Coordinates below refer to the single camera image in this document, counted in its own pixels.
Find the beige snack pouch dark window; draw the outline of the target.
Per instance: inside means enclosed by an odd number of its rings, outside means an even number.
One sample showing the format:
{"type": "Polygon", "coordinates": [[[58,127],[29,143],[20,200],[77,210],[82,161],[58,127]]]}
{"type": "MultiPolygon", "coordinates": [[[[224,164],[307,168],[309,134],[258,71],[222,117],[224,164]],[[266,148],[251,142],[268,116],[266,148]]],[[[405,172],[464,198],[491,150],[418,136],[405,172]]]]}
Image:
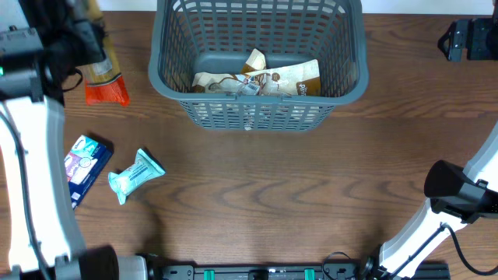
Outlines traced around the beige snack pouch dark window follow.
{"type": "Polygon", "coordinates": [[[247,84],[247,76],[199,72],[195,75],[194,93],[237,93],[247,84]]]}

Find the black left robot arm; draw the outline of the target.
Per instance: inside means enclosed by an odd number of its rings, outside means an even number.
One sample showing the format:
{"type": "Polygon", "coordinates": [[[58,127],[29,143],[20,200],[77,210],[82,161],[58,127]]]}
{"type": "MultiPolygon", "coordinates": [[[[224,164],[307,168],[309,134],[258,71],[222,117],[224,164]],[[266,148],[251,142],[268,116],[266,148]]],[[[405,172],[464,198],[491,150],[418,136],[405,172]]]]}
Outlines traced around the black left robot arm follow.
{"type": "Polygon", "coordinates": [[[65,80],[105,61],[95,1],[1,3],[1,153],[11,214],[9,279],[145,279],[146,260],[89,249],[65,173],[65,80]]]}

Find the beige snack pouch brown band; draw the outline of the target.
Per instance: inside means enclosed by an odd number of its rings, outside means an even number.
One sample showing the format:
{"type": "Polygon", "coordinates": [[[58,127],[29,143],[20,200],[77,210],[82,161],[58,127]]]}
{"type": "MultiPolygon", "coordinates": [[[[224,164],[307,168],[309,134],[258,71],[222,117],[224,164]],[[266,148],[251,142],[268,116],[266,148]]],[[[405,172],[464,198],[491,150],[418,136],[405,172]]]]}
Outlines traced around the beige snack pouch brown band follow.
{"type": "Polygon", "coordinates": [[[261,71],[266,69],[265,55],[261,53],[258,49],[254,49],[249,58],[244,63],[241,73],[245,74],[248,72],[261,71]]]}

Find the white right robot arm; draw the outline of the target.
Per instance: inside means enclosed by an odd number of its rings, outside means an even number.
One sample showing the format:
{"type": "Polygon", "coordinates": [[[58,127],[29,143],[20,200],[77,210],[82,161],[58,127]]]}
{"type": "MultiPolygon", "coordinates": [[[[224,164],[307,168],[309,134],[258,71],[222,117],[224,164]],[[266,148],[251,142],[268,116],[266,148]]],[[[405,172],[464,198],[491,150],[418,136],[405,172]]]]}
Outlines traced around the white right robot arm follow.
{"type": "MultiPolygon", "coordinates": [[[[497,16],[454,21],[439,39],[448,61],[497,59],[497,16]]],[[[391,240],[368,257],[361,279],[410,279],[448,237],[480,218],[497,217],[497,130],[461,167],[445,160],[433,164],[424,183],[425,201],[391,240]]]]}

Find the orange pasta packet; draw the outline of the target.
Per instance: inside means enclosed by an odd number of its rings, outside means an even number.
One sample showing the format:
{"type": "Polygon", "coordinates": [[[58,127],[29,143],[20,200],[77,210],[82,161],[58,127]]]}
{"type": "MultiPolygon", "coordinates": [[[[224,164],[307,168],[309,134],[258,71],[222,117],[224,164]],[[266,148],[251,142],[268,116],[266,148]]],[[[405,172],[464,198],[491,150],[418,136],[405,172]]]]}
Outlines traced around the orange pasta packet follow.
{"type": "Polygon", "coordinates": [[[103,13],[97,0],[83,1],[86,15],[91,23],[98,25],[103,31],[103,52],[105,59],[82,67],[85,79],[86,104],[119,103],[127,106],[130,103],[128,91],[121,75],[113,42],[105,29],[103,13]]]}

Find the teal wet wipes pack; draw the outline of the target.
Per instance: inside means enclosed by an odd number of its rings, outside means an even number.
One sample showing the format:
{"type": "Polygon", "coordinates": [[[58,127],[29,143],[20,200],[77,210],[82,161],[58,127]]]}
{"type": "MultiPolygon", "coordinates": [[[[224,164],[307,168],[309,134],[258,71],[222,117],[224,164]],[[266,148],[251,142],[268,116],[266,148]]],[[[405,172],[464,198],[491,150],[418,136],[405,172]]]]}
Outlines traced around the teal wet wipes pack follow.
{"type": "Polygon", "coordinates": [[[120,205],[127,197],[144,183],[166,174],[162,166],[144,149],[139,149],[134,163],[120,173],[109,172],[108,182],[111,190],[117,195],[120,205]]]}

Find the beige snack pouch cookie print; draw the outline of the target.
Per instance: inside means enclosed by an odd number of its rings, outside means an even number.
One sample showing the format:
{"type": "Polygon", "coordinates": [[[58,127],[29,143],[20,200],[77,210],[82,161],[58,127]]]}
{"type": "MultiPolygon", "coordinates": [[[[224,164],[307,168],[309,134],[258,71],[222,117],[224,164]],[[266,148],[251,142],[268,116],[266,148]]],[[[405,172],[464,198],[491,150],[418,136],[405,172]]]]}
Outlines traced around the beige snack pouch cookie print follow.
{"type": "Polygon", "coordinates": [[[319,96],[321,93],[317,59],[244,75],[260,86],[259,96],[319,96]]]}

